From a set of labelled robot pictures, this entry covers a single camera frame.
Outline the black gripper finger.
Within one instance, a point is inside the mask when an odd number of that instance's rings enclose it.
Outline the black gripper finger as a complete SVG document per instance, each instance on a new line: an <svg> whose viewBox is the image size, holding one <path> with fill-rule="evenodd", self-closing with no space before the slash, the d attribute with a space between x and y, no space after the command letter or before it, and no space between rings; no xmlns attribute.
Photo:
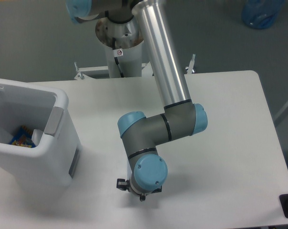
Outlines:
<svg viewBox="0 0 288 229"><path fill-rule="evenodd" d="M116 181L116 188L119 190L128 190L129 189L129 180L118 178Z"/></svg>

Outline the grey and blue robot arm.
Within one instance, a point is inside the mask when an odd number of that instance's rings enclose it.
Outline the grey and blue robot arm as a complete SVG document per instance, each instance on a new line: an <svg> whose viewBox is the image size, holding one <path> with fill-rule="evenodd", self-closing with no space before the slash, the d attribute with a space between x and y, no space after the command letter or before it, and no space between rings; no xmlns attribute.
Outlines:
<svg viewBox="0 0 288 229"><path fill-rule="evenodd" d="M104 47L111 78L142 76L142 49L146 48L151 77L163 112L151 117L129 112L117 122L128 160L127 179L116 187L144 201L160 193L168 175L157 147L207 128L207 114L192 102L180 69L164 13L163 0L68 0L70 19L81 24L96 21L95 34Z"/></svg>

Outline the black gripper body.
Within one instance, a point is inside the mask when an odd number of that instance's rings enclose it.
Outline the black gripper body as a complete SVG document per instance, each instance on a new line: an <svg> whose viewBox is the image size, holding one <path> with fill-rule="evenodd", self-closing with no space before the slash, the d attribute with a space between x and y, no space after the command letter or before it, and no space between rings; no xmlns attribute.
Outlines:
<svg viewBox="0 0 288 229"><path fill-rule="evenodd" d="M136 195L139 197L140 201L143 202L146 200L146 196L150 195L150 194L155 194L155 193L161 193L162 192L162 187L160 188L157 188L151 192L147 192L147 193L143 193L143 192L140 192L139 190L137 190L133 184L132 184L132 181L131 179L127 180L127 187L128 187L128 192Z"/></svg>

